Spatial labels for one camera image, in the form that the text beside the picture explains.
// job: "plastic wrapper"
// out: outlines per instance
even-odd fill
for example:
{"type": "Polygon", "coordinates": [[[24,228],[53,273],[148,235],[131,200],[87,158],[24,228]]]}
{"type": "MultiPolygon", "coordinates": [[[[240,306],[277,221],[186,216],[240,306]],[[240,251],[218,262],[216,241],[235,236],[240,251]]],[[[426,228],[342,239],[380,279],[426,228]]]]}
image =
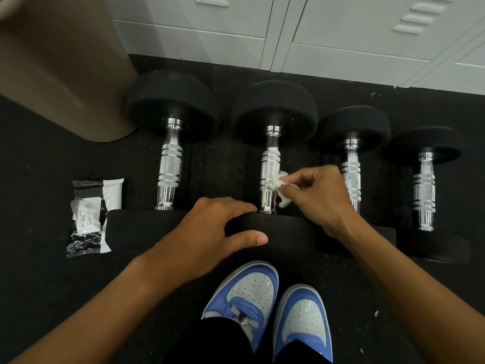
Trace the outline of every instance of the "plastic wrapper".
{"type": "Polygon", "coordinates": [[[121,209],[124,179],[73,181],[71,202],[72,225],[67,256],[107,253],[111,249],[105,240],[107,214],[121,209]]]}

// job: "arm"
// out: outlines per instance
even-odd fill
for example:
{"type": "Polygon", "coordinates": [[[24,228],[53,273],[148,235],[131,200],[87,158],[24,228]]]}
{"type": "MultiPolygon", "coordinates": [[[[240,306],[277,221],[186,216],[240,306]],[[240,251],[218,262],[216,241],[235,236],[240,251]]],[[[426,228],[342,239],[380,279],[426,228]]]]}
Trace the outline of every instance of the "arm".
{"type": "Polygon", "coordinates": [[[185,282],[205,275],[244,247],[266,244],[258,231],[224,235],[227,221],[256,207],[232,198],[201,198],[172,232],[64,323],[12,363],[109,361],[142,319],[185,282]]]}
{"type": "Polygon", "coordinates": [[[432,363],[485,361],[485,317],[376,232],[352,207],[338,168],[304,168],[283,177],[282,193],[340,240],[376,283],[423,356],[432,363]]]}

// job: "beige trash can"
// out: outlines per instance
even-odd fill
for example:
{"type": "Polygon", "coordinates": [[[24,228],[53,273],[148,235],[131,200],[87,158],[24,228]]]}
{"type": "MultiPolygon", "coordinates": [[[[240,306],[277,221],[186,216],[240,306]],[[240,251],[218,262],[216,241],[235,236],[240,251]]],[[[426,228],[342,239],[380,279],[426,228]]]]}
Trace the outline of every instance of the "beige trash can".
{"type": "Polygon", "coordinates": [[[1,95],[108,142],[135,129],[123,102],[136,76],[103,0],[0,0],[1,95]]]}

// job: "sneaker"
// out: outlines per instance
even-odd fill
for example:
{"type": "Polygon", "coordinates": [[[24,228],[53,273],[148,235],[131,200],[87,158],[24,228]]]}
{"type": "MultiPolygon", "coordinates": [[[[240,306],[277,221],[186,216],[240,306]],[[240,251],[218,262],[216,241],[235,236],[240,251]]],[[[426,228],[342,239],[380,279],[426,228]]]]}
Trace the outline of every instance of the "sneaker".
{"type": "Polygon", "coordinates": [[[276,309],[273,331],[273,360],[288,343],[299,340],[332,360],[332,338],[324,303],[308,285],[293,285],[283,294],[276,309]]]}
{"type": "Polygon", "coordinates": [[[225,317],[238,322],[254,352],[275,305],[278,284],[278,272],[270,263],[244,264],[220,284],[204,309],[202,319],[225,317]]]}

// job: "shoe sole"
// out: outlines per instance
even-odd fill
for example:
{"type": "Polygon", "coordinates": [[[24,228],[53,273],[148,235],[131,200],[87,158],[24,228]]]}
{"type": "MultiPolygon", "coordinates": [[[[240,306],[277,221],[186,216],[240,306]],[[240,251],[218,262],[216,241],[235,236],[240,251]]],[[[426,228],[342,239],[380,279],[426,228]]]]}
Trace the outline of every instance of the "shoe sole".
{"type": "MultiPolygon", "coordinates": [[[[276,308],[275,327],[273,328],[273,360],[275,359],[276,336],[278,335],[279,325],[281,323],[281,316],[283,315],[284,307],[285,307],[285,305],[288,301],[289,296],[295,290],[300,289],[300,288],[305,288],[305,289],[311,290],[318,296],[318,299],[320,300],[320,304],[324,308],[325,323],[328,326],[327,312],[325,310],[325,305],[324,305],[324,302],[322,300],[322,297],[320,296],[318,291],[315,290],[313,287],[302,284],[302,283],[290,286],[288,289],[286,289],[285,293],[283,293],[283,296],[281,297],[281,301],[279,302],[278,307],[276,308]]],[[[328,341],[330,342],[330,353],[333,357],[332,337],[331,337],[331,334],[330,334],[330,327],[328,327],[328,341]]]]}
{"type": "MultiPolygon", "coordinates": [[[[276,283],[278,284],[278,286],[276,287],[276,291],[275,291],[275,296],[277,296],[278,294],[278,287],[279,287],[279,275],[278,275],[278,271],[276,271],[276,268],[274,268],[270,263],[268,262],[264,262],[264,261],[252,261],[252,262],[249,262],[249,263],[246,263],[246,264],[243,264],[241,267],[239,267],[238,269],[236,269],[234,272],[232,272],[231,274],[229,274],[225,279],[224,281],[222,281],[222,283],[219,285],[219,287],[216,289],[215,293],[212,294],[212,297],[209,299],[209,302],[207,303],[206,307],[204,308],[204,311],[202,312],[202,318],[204,318],[204,315],[206,313],[206,310],[207,310],[207,307],[209,306],[210,302],[212,301],[212,299],[214,298],[215,295],[217,295],[219,293],[219,291],[221,291],[228,283],[229,281],[231,281],[235,275],[237,275],[238,273],[244,271],[245,269],[248,269],[254,265],[257,265],[257,264],[263,264],[267,267],[270,267],[275,275],[276,275],[276,283]]],[[[273,311],[273,307],[271,307],[271,310],[270,310],[270,314],[268,315],[268,319],[271,315],[271,312],[273,311]]]]}

